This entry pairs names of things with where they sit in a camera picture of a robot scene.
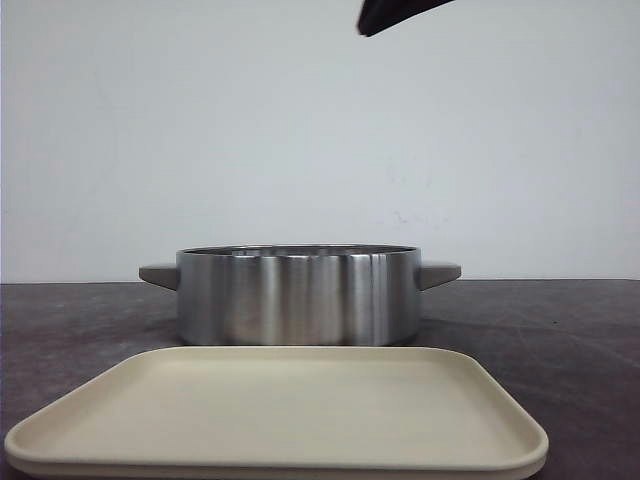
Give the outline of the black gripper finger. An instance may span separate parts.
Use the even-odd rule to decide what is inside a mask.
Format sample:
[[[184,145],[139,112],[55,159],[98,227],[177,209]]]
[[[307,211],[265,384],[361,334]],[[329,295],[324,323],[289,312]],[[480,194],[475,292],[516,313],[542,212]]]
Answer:
[[[372,37],[451,0],[365,0],[356,23],[361,36]]]

